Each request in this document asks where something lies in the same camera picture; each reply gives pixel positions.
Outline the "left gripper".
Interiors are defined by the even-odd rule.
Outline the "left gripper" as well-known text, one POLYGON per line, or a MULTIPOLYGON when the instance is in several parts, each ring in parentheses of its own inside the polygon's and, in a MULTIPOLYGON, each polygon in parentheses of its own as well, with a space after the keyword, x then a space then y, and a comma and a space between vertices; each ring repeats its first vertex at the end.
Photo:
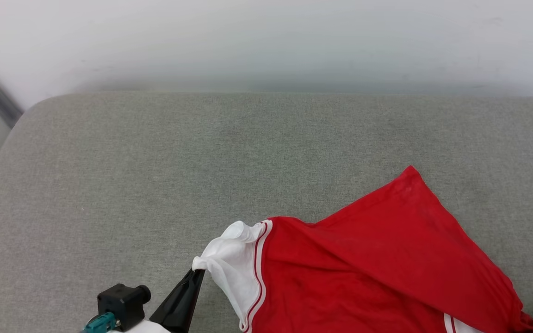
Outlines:
POLYGON ((189 270, 148 320, 110 333, 188 333, 205 277, 205 270, 189 270))

